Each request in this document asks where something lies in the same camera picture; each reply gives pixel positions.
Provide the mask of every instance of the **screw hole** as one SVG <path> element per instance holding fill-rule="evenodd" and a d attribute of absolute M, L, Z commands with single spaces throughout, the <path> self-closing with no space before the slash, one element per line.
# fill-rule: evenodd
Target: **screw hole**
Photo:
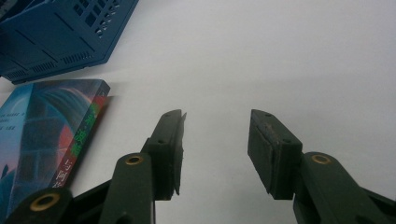
<path fill-rule="evenodd" d="M 132 156 L 132 157 L 128 158 L 125 163 L 127 163 L 128 165 L 137 165 L 142 161 L 143 161 L 142 157 Z"/>
<path fill-rule="evenodd" d="M 326 165 L 326 164 L 329 164 L 332 162 L 328 157 L 322 156 L 322 155 L 314 155 L 314 156 L 312 156 L 312 160 L 316 163 L 320 163 L 323 165 Z"/>
<path fill-rule="evenodd" d="M 61 199 L 61 196 L 57 193 L 47 193 L 42 195 L 41 197 L 35 199 L 31 204 L 30 204 L 30 210 L 34 212 L 40 212 L 47 210 L 51 208 L 53 205 L 55 205 L 59 200 Z"/>

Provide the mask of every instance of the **blue plastic basket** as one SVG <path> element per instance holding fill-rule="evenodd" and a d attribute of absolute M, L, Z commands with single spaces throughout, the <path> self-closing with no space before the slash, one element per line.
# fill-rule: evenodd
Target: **blue plastic basket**
<path fill-rule="evenodd" d="M 137 2 L 31 1 L 0 22 L 0 76 L 17 84 L 106 63 Z"/>

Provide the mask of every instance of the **white table surface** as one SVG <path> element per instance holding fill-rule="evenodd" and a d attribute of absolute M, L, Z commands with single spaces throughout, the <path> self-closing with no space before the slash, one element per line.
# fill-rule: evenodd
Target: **white table surface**
<path fill-rule="evenodd" d="M 141 0 L 103 65 L 105 113 L 75 195 L 140 151 L 161 114 L 187 112 L 181 194 L 157 223 L 296 223 L 265 192 L 248 150 L 250 110 L 276 115 L 363 187 L 396 198 L 396 2 Z M 0 104 L 14 90 L 0 79 Z"/>

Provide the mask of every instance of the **book spine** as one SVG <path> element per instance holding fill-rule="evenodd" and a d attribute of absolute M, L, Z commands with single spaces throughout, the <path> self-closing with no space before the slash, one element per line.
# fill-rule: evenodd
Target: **book spine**
<path fill-rule="evenodd" d="M 49 182 L 49 187 L 59 188 L 62 187 L 66 182 L 67 177 L 69 177 L 70 172 L 78 159 L 79 153 L 84 147 L 93 124 L 95 123 L 99 112 L 105 104 L 109 90 L 110 88 L 108 85 L 102 81 L 101 86 L 98 88 L 98 91 L 93 97 L 83 120 L 74 134 L 70 146 L 66 150 L 61 162 L 59 163 L 58 169 Z"/>

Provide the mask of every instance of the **book cover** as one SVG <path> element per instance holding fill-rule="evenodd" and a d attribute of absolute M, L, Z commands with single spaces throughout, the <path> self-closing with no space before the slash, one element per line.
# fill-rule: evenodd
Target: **book cover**
<path fill-rule="evenodd" d="M 0 108 L 0 223 L 30 194 L 64 185 L 109 90 L 76 79 L 11 93 Z"/>

